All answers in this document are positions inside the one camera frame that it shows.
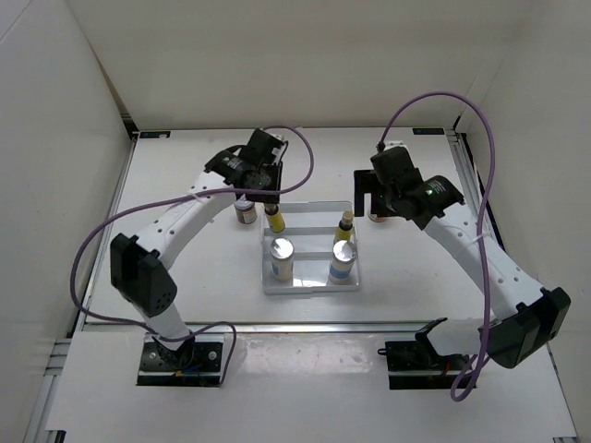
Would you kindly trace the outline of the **brown jar red lid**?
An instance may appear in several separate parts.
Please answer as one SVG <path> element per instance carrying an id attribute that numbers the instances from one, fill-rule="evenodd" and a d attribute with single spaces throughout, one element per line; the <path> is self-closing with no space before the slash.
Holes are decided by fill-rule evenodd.
<path id="1" fill-rule="evenodd" d="M 368 217 L 373 222 L 383 223 L 383 222 L 386 222 L 387 220 L 389 220 L 390 215 L 389 214 L 379 214 L 377 212 L 370 211 L 368 214 Z"/>
<path id="2" fill-rule="evenodd" d="M 242 224 L 252 224 L 258 218 L 255 203 L 247 200 L 245 196 L 235 201 L 234 209 L 237 220 Z"/>

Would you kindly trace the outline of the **yellow bottle cork cap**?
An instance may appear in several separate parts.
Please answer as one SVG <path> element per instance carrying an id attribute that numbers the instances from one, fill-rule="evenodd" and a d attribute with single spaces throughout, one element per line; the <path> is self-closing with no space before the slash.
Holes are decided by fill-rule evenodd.
<path id="1" fill-rule="evenodd" d="M 340 241 L 349 241 L 352 236 L 354 228 L 355 215 L 351 210 L 343 212 L 342 218 L 340 219 L 333 242 L 336 244 Z"/>
<path id="2" fill-rule="evenodd" d="M 279 205 L 274 203 L 265 203 L 263 208 L 271 231 L 273 233 L 281 233 L 285 229 L 285 222 Z"/>

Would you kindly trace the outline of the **white bottle silver lid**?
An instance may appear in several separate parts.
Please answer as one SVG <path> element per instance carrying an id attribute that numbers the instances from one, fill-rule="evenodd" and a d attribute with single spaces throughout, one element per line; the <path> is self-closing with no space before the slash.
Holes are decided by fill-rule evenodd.
<path id="1" fill-rule="evenodd" d="M 295 247 L 289 239 L 277 237 L 271 241 L 271 272 L 277 281 L 293 279 L 294 255 Z"/>

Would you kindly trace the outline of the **white bottle blue label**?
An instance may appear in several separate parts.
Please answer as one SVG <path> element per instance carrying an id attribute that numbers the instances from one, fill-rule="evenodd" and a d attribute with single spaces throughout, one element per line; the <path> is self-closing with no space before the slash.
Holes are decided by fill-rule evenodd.
<path id="1" fill-rule="evenodd" d="M 356 246 L 345 240 L 333 245 L 328 278 L 333 284 L 352 285 L 356 283 L 354 266 L 356 264 Z"/>

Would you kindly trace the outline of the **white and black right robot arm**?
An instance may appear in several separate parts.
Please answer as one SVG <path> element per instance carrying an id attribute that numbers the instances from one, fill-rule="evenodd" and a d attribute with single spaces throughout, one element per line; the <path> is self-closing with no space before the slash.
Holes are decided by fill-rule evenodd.
<path id="1" fill-rule="evenodd" d="M 440 319 L 416 334 L 415 358 L 425 368 L 448 356 L 485 353 L 504 368 L 514 368 L 558 334 L 571 305 L 562 288 L 545 288 L 525 273 L 476 227 L 464 196 L 442 175 L 422 177 L 405 144 L 379 143 L 369 170 L 354 172 L 354 208 L 363 216 L 365 196 L 382 218 L 401 217 L 441 245 L 489 298 L 482 319 Z"/>

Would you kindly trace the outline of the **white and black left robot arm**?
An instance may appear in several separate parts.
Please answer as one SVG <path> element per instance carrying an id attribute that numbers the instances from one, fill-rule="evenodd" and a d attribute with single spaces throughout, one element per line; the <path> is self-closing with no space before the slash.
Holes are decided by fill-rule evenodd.
<path id="1" fill-rule="evenodd" d="M 161 359 L 174 370 L 192 366 L 195 340 L 174 300 L 177 286 L 169 274 L 188 243 L 219 212 L 247 194 L 272 203 L 280 189 L 282 155 L 288 142 L 256 129 L 244 145 L 216 153 L 189 188 L 189 199 L 170 206 L 133 236 L 118 234 L 110 244 L 111 283 L 140 313 Z"/>

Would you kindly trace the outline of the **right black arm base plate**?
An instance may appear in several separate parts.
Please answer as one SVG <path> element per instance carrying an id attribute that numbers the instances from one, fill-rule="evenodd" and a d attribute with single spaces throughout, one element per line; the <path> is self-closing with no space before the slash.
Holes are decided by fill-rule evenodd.
<path id="1" fill-rule="evenodd" d="M 386 360 L 390 390 L 450 389 L 469 361 L 460 354 L 430 360 L 416 341 L 386 341 L 377 354 Z"/>

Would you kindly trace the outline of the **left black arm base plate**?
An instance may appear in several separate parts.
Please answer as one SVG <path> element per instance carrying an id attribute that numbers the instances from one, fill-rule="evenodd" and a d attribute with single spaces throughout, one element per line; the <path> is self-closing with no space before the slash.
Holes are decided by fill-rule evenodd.
<path id="1" fill-rule="evenodd" d="M 145 339 L 139 358 L 136 385 L 167 388 L 219 388 L 222 385 L 222 334 L 196 338 L 191 347 L 174 352 L 153 339 Z"/>

